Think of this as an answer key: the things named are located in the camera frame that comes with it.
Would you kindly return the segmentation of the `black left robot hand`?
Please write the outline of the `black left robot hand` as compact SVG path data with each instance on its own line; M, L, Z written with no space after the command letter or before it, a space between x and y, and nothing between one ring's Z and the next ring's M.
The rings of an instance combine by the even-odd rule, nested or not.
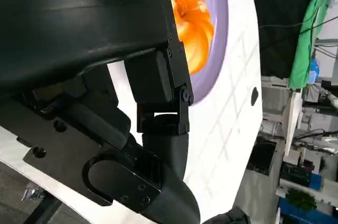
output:
M183 181L193 101L171 0L1 0L1 126L95 203L200 222Z

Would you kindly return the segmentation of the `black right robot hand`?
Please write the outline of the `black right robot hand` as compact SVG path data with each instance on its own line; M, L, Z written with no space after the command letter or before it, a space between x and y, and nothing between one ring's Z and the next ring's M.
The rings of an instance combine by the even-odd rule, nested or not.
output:
M208 219L203 224L251 224L251 221L248 215L235 206L226 213Z

